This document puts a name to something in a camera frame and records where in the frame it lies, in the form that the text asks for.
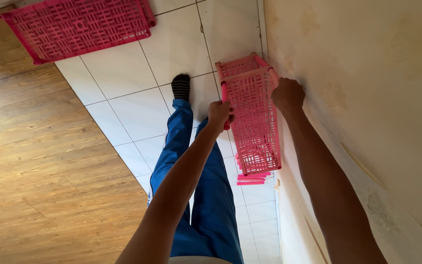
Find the blue tracksuit pants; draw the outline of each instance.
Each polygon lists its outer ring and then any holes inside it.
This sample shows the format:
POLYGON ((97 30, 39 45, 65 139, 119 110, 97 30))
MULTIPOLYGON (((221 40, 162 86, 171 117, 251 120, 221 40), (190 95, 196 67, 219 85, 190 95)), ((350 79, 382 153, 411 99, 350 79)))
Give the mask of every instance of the blue tracksuit pants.
MULTIPOLYGON (((173 107, 175 112, 167 122, 166 143, 150 179, 149 199, 190 144, 191 105, 188 101, 175 99, 173 107)), ((199 124, 196 135, 207 123, 208 120, 204 120, 199 124)), ((243 264, 232 190, 217 143, 214 143, 196 186, 191 223, 188 204, 173 237, 170 256, 184 255, 211 256, 243 264)))

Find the beige wall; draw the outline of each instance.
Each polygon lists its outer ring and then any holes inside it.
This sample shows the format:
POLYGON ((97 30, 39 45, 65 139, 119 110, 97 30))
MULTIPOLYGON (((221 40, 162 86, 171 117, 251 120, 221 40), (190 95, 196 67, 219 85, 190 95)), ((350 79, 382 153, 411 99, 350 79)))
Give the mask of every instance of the beige wall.
MULTIPOLYGON (((270 63, 306 87, 305 110, 350 171, 384 254, 422 263, 422 1, 265 0, 265 17, 270 63)), ((323 252, 282 134, 280 188, 298 194, 323 252)))

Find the black striped sock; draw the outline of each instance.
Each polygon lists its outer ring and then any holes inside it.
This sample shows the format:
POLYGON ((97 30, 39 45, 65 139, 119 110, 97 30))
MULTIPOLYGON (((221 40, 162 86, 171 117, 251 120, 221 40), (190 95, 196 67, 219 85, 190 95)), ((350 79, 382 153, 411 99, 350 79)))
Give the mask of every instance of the black striped sock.
POLYGON ((175 99, 189 100, 190 98, 190 76, 179 74, 172 81, 172 93, 175 99))

